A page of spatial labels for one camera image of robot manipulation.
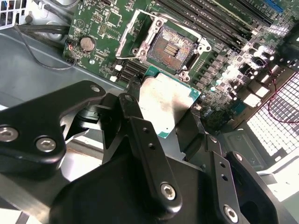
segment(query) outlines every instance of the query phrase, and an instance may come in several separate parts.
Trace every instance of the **blue slot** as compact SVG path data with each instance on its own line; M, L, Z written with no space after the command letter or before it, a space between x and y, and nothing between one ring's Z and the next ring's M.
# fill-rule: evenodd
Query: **blue slot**
M271 7L272 9L274 9L276 12L278 13L283 13L283 8L279 7L275 2L273 2L272 0L264 0L267 5L269 7Z

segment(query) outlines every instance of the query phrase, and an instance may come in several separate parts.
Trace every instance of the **dimm slot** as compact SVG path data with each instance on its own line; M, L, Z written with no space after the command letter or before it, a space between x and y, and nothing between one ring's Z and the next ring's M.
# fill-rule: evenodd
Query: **dimm slot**
M239 7L241 10L246 12L250 17L253 17L260 23L266 25L266 26L271 26L273 23L273 20L268 18L266 15L263 15L261 12L259 12L256 8L254 8L251 4L249 4L245 0L234 0L232 2L234 5Z
M221 18L221 16L223 15L218 15L217 13L213 12L213 10L207 6L205 6L205 4L203 4L202 2L196 1L196 0L188 0L191 4L196 5L197 7L200 8L200 11L202 11L203 13L206 13L208 16L210 16L213 20L215 20L216 22L219 22L222 26L226 27L227 29L233 31L236 35L238 35L240 38L242 39L246 39L248 41L248 38L250 39L251 37L249 37L249 35L251 33L244 33L242 32L239 28L237 28L236 26L234 26L232 24L232 21L228 22L224 19Z
M216 30L218 33L220 33L221 35L223 35L224 37L229 39L231 42L234 42L234 43L240 42L241 43L240 39L234 37L233 35L226 32L225 30L222 30L222 29L218 28L217 26L215 26L213 23L211 23L211 21L209 21L208 18L206 18L206 17L202 16L200 13L196 12L189 5L186 5L186 3L184 1L181 1L181 0L172 0L172 1L176 2L179 6L181 6L182 9L184 9L186 11L186 13L192 14L192 16L194 16L195 18L202 19L203 23L205 23L206 25L211 27L212 30Z
M227 40L224 40L222 37L220 37L217 33L214 31L207 29L205 26L199 24L198 22L192 20L190 17L187 17L185 14L183 14L180 10L174 8L171 4L166 3L164 0L156 0L161 6L171 10L172 12L176 13L180 17L184 18L186 22L190 23L192 26L196 27L197 31L203 35L206 38L209 39L216 39L217 41L223 43L227 47L231 48L232 50L236 51L237 53L241 52L241 49L239 46L235 46L235 44L227 42Z

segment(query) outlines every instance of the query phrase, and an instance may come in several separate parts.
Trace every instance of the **black cable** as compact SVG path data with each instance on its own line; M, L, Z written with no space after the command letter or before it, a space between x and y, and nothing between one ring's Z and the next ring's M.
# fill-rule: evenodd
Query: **black cable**
M44 2L40 1L40 0L33 0L33 2L35 2L37 5L40 2L44 4ZM54 15L56 15L59 19L61 19L65 23L70 24L69 18L67 18L66 16L64 16L62 13L60 13L58 10L56 10L55 8L53 8L52 6L50 6L49 4L45 4L43 8L45 10L49 11L50 13L53 13Z
M59 25L19 25L18 28L23 30L39 30L39 29L53 29L53 30L69 30L69 26L59 26Z
M67 30L57 30L57 29L37 29L37 30L22 30L22 32L27 31L31 33L47 33L47 34L62 34L62 35L68 35L69 31Z
M35 33L49 33L49 34L62 34L67 35L70 27L57 26L57 25L19 25L19 30L22 32L35 32Z
M76 63L77 63L78 60L77 60L77 58L76 58L76 56L75 56L75 54L74 54L74 52L73 52L72 50L70 50L70 52L71 52L71 56L74 58L74 63L73 63L72 65L68 66L68 67L64 67L64 68L56 68L56 67L51 67L51 66L48 66L48 65L45 65L45 64L41 63L41 62L35 57L35 55L33 54L33 52L32 52L32 50L31 50L29 44L28 44L27 41L25 40L25 38L24 38L22 32L20 31L20 29L18 28L18 25L15 25L14 28L15 28L15 30L18 32L18 34L20 35L20 38L21 38L22 41L24 42L25 46L27 47L29 53L31 54L31 56L33 57L33 59L35 60L35 62L38 63L39 65L43 66L44 68L51 69L51 70L62 71L62 70L68 70L68 69L71 69L71 68L73 68L73 67L76 65Z
M69 5L63 5L61 4L60 2L56 1L56 0L50 0L50 2L52 2L53 4L57 5L58 7L61 7L61 8L72 8L74 6L76 6L80 0L76 0L75 2L69 4Z

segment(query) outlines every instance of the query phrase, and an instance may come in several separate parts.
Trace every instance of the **ram slot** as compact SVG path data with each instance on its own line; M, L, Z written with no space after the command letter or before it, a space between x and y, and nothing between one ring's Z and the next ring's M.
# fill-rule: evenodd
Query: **ram slot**
M226 32L225 30L222 30L221 28L215 26L212 21L210 21L208 18L204 17L203 15L201 15L200 13L196 12L196 10L194 10L194 8L190 7L189 5L186 5L186 2L181 1L181 0L172 0L173 2L175 2L177 5L179 5L180 7L182 7L182 10L185 11L186 14L189 14L191 16L193 16L194 18L198 18L199 20L202 20L202 23L208 25L211 30L215 30L218 33L220 33L223 37L227 38L228 40L230 40L231 42L234 42L236 44L241 43L241 40L236 38L235 36L231 35L230 33Z
M251 34L252 28L248 27L246 24L240 22L239 20L236 20L235 17L231 17L227 14L227 12L223 12L221 9L213 5L211 2L207 0L191 0L192 2L197 2L198 4L201 4L203 8L206 8L209 10L212 14L214 14L217 17L221 17L224 21L229 23L231 26L233 26L235 29L242 29L246 32L246 34Z
M199 3L195 0L183 0L186 4L188 4L190 7L193 5L196 6L196 11L198 13L202 13L202 16L205 16L205 14L210 17L212 20L214 20L216 23L219 23L223 28L229 30L232 34L238 36L240 40L242 40L244 43L247 43L248 35L239 30L238 28L235 28L231 23L223 20L221 17L219 17L215 12L213 12L211 9L206 7L205 5Z
M171 3L167 3L164 0L155 0L155 1L157 3L159 3L161 6L167 8L168 10L170 10L173 13L182 17L186 22L190 23L192 26L196 27L198 33L201 34L202 36L204 36L208 39L216 39L217 41L225 44L227 47L231 48L232 50L234 50L238 53L241 51L239 46L236 46L235 43L228 42L227 40L220 37L213 30L206 28L205 26L201 25L200 23L196 22L195 20L191 19L190 17L186 16L186 14L184 14L180 10L174 8Z
M234 2L232 3L263 25L269 27L273 24L273 20L262 14L260 11L258 11L258 9L254 8L253 5L249 4L246 0L234 0Z

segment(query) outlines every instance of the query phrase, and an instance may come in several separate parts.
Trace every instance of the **motherboard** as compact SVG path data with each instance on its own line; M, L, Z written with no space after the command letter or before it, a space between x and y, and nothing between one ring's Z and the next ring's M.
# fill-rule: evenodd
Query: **motherboard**
M193 106L217 130L260 104L298 18L293 0L83 0L64 57L122 88L136 75L176 80L198 93Z

